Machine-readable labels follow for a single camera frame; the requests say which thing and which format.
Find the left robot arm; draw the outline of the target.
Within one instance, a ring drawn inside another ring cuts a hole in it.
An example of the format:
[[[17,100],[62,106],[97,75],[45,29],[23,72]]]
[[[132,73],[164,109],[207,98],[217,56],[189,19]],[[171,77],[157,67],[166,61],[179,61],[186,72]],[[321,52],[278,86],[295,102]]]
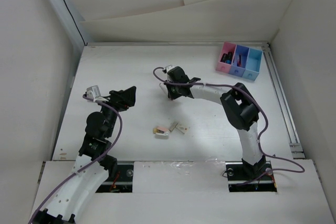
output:
[[[136,87],[100,94],[98,86],[87,88],[83,98],[101,107],[86,119],[85,136],[69,176],[43,200],[29,223],[76,223],[91,197],[106,180],[117,177],[118,161],[108,152],[115,124],[123,125],[120,113],[135,105]]]

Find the light blue container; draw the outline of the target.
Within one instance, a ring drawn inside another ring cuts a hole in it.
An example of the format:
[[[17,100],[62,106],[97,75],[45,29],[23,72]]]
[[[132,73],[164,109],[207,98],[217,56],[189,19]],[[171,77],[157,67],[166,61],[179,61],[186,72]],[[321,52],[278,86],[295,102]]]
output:
[[[245,71],[243,74],[244,79],[255,81],[260,72],[260,65],[263,52],[257,49],[249,49]]]

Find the aluminium frame rail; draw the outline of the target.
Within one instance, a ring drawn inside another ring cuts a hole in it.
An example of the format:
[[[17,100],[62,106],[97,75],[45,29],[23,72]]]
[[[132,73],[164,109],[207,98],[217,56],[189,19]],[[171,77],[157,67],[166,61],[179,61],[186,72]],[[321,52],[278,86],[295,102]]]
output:
[[[306,159],[305,153],[301,146],[299,136],[296,130],[295,123],[293,121],[288,102],[279,78],[278,71],[274,59],[272,57],[270,44],[268,42],[262,43],[262,51],[264,53],[265,63],[267,65],[272,85],[276,93],[276,97],[280,106],[281,114],[284,120],[284,124],[289,135],[289,146],[294,159]]]

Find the grey eraser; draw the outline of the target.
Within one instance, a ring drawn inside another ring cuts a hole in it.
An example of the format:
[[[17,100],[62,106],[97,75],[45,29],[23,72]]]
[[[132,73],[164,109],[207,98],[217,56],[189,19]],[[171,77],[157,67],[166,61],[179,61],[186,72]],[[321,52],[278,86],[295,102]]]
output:
[[[172,132],[176,128],[177,125],[178,125],[178,122],[173,122],[169,128],[170,132]]]

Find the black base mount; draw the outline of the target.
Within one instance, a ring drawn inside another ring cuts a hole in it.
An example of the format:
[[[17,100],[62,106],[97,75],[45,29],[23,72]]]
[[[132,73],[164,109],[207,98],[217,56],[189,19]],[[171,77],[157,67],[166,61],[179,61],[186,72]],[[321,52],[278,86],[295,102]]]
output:
[[[118,161],[113,174],[104,181],[96,193],[131,193],[133,190],[134,162]]]
[[[245,184],[260,176],[267,169],[272,169],[270,161],[266,161],[261,171],[254,176],[250,176],[244,171],[242,162],[226,162],[225,167],[226,169],[222,173],[222,176],[227,178],[230,193],[277,192],[273,175],[266,174],[249,184]]]

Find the purple container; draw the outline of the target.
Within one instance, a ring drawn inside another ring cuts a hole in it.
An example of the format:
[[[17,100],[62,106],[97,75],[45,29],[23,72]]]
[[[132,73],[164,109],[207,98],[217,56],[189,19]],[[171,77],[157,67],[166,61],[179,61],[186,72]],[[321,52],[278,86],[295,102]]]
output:
[[[230,68],[229,74],[242,77],[246,70],[247,56],[249,53],[249,48],[241,45],[237,45],[232,61],[232,66]]]

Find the black marker blue cap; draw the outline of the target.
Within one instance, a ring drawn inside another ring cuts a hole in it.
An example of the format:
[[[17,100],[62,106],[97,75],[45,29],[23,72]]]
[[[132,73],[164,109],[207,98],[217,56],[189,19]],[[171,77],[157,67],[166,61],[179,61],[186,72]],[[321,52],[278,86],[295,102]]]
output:
[[[225,59],[226,59],[225,63],[231,65],[232,64],[232,59],[233,59],[233,53],[228,52]]]

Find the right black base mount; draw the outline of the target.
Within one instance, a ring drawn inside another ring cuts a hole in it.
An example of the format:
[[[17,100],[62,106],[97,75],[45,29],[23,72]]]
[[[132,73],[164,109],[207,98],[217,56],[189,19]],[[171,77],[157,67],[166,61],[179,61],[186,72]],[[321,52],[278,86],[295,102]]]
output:
[[[273,175],[266,174],[249,184],[245,184],[260,176],[267,169],[272,169],[270,161],[266,161],[261,171],[254,176],[250,176],[244,171],[242,162],[226,162],[225,167],[226,169],[222,173],[222,176],[227,178],[230,193],[277,192]]]

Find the pink container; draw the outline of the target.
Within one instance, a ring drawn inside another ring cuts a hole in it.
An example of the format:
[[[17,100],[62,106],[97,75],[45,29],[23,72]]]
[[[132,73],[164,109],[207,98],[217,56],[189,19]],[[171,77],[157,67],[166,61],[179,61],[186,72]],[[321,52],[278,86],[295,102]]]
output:
[[[217,61],[216,71],[229,73],[232,67],[235,50],[236,44],[231,42],[224,42]]]

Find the white eraser pink sleeve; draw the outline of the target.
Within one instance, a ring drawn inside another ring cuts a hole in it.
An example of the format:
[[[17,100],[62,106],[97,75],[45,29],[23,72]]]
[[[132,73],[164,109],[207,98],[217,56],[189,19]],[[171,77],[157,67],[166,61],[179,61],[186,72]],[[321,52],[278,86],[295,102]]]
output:
[[[155,135],[161,138],[169,138],[170,136],[170,131],[168,129],[165,128],[158,128],[161,131],[161,133],[156,133]]]

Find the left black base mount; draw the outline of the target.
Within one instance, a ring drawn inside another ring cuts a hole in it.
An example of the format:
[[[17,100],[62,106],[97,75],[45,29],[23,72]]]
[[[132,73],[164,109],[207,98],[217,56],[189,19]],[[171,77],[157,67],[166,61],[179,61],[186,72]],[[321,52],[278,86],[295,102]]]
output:
[[[104,181],[96,193],[131,193],[133,190],[134,162],[118,161],[113,174]]]

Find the red pen clear cap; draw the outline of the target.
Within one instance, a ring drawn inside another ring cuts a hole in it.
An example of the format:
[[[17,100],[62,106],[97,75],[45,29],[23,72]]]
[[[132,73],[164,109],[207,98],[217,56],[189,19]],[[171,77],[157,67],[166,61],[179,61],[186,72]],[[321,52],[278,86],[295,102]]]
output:
[[[238,67],[242,67],[243,66],[243,62],[242,62],[242,55],[241,54],[239,54],[239,56],[238,56],[238,60],[237,60],[237,66]]]

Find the white boxed eraser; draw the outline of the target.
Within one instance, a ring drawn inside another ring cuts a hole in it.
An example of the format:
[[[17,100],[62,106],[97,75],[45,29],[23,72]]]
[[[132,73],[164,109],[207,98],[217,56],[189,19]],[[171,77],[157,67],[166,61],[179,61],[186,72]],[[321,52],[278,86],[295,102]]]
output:
[[[178,123],[175,127],[179,132],[181,132],[182,134],[185,134],[188,132],[188,127],[185,126],[184,124],[182,123]]]

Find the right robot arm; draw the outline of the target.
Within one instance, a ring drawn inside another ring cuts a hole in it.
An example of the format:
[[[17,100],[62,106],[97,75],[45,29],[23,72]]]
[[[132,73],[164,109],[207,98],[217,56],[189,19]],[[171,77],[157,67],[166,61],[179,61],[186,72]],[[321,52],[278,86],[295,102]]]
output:
[[[266,157],[259,147],[258,120],[261,109],[243,83],[235,85],[200,83],[200,78],[189,78],[181,67],[169,65],[164,85],[168,98],[202,99],[221,105],[231,126],[239,135],[242,146],[243,173],[248,180],[256,179],[265,171]]]

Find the white pen pink cap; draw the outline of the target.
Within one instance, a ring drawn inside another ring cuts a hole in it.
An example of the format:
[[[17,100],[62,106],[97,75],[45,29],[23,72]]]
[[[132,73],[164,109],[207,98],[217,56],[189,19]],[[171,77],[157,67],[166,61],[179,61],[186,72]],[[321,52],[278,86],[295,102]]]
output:
[[[165,97],[169,98],[169,93],[168,93],[167,86],[164,83],[159,83],[159,87],[163,91]]]

